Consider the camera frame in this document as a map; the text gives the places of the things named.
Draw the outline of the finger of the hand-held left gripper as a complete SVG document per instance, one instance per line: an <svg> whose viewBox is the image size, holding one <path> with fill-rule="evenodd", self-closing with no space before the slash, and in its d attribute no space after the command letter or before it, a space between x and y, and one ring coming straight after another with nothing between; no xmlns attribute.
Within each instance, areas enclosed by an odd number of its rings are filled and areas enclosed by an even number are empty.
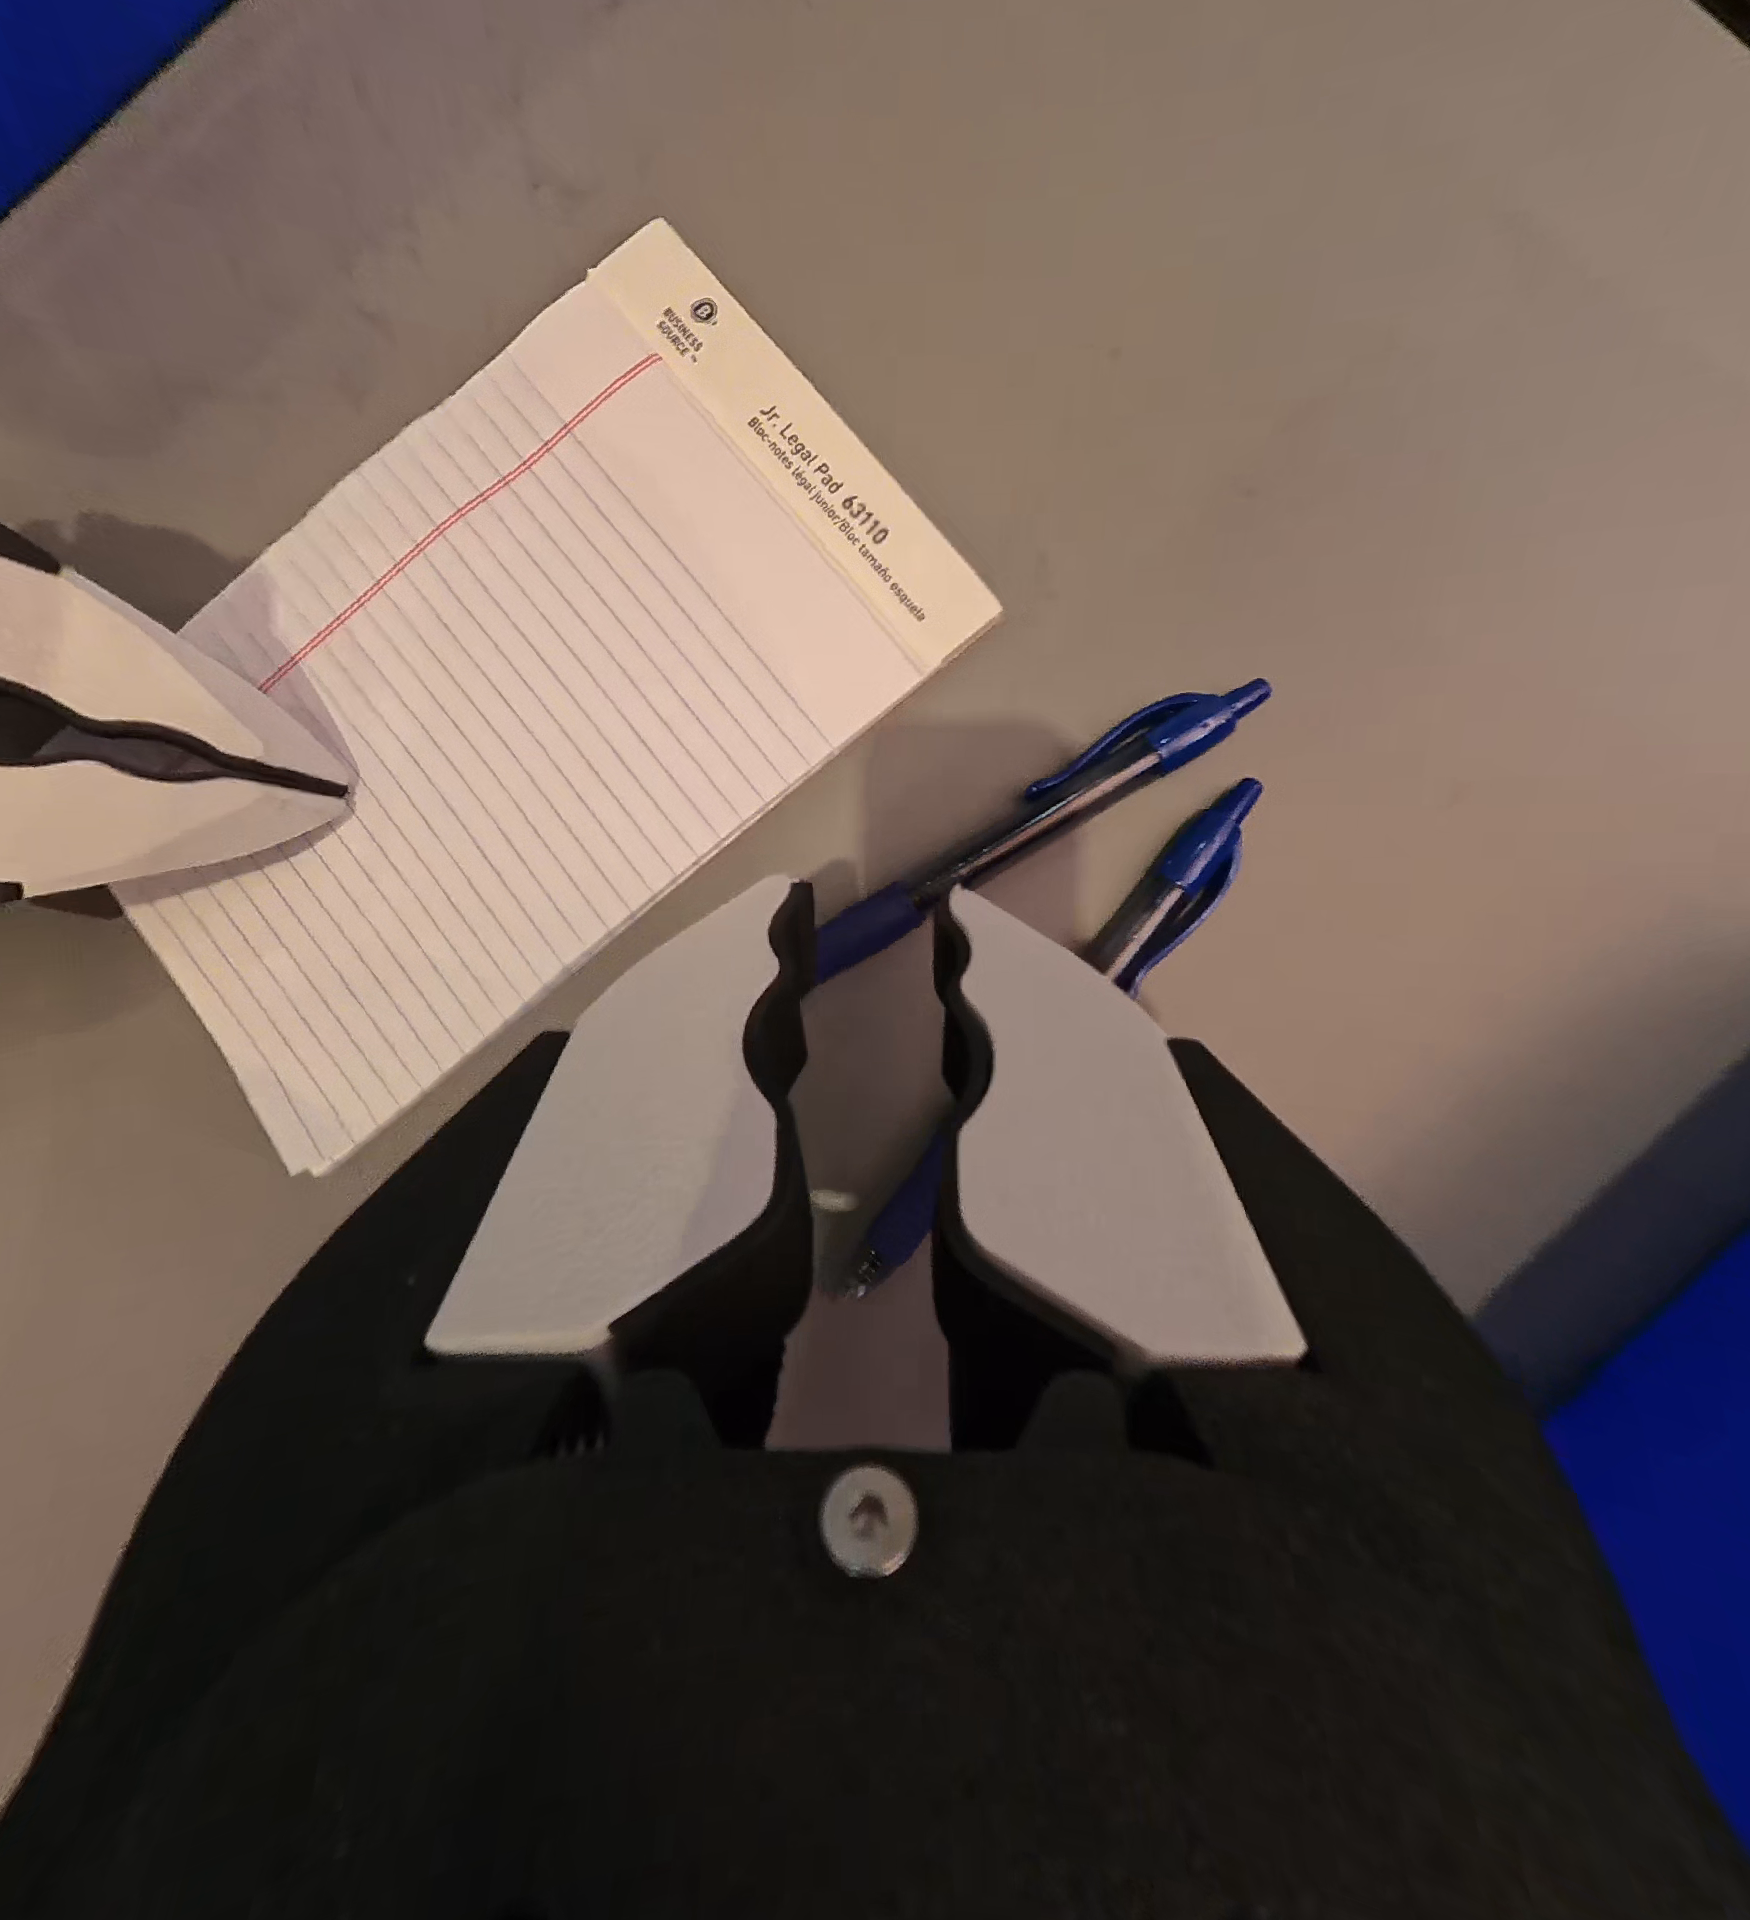
<svg viewBox="0 0 1750 1920"><path fill-rule="evenodd" d="M93 759L0 767L0 900L153 880L272 852L335 826L351 768L212 768L157 780Z"/></svg>
<svg viewBox="0 0 1750 1920"><path fill-rule="evenodd" d="M0 768L58 765L319 798L351 786L253 685L0 522Z"/></svg>

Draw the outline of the white lined notepad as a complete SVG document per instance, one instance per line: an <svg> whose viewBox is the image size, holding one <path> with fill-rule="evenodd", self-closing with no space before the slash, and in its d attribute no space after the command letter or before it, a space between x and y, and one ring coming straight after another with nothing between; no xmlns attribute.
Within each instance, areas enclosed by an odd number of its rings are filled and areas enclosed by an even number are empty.
<svg viewBox="0 0 1750 1920"><path fill-rule="evenodd" d="M1001 618L648 222L181 628L353 794L126 916L322 1175Z"/></svg>

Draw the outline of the blue pen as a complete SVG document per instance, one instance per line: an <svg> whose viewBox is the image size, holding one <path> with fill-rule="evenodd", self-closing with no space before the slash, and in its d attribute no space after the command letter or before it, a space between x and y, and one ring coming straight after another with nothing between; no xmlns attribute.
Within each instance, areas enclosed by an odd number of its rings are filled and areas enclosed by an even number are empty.
<svg viewBox="0 0 1750 1920"><path fill-rule="evenodd" d="M1136 1001L1146 979L1191 939L1237 882L1245 830L1261 796L1258 780L1237 780L1176 830L1118 912L1082 950L1086 965ZM835 1300L867 1297L930 1239L951 1139L951 1123L939 1120L906 1178L874 1215L855 1260L829 1283Z"/></svg>
<svg viewBox="0 0 1750 1920"><path fill-rule="evenodd" d="M1270 695L1272 685L1258 678L1224 694L1176 694L1138 709L1055 774L1033 780L1003 823L820 924L816 979L863 966L922 926L951 892L982 885L1218 748Z"/></svg>

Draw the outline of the blue plastic bin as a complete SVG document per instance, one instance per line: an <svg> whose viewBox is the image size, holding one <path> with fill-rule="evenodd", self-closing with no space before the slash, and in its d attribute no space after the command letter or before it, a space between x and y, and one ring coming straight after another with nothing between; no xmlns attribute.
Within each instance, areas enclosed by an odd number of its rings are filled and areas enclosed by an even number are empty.
<svg viewBox="0 0 1750 1920"><path fill-rule="evenodd" d="M1750 1851L1750 1220L1589 1209L1479 1314L1541 1407L1655 1690Z"/></svg>
<svg viewBox="0 0 1750 1920"><path fill-rule="evenodd" d="M0 222L227 9L0 2Z"/></svg>

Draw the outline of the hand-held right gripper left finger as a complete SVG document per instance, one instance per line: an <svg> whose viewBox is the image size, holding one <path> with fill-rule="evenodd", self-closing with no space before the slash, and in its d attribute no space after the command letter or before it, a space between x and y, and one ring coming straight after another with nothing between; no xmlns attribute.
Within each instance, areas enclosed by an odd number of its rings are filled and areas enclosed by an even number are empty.
<svg viewBox="0 0 1750 1920"><path fill-rule="evenodd" d="M576 1020L427 1329L436 1358L743 1358L810 1283L792 1117L815 892L767 878Z"/></svg>

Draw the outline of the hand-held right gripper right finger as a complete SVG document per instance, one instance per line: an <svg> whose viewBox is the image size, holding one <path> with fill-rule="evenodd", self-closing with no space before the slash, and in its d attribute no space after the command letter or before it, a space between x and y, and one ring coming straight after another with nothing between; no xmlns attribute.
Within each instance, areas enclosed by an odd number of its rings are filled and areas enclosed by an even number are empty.
<svg viewBox="0 0 1750 1920"><path fill-rule="evenodd" d="M968 889L936 913L936 991L951 1257L1122 1374L1299 1362L1295 1309L1149 1013Z"/></svg>

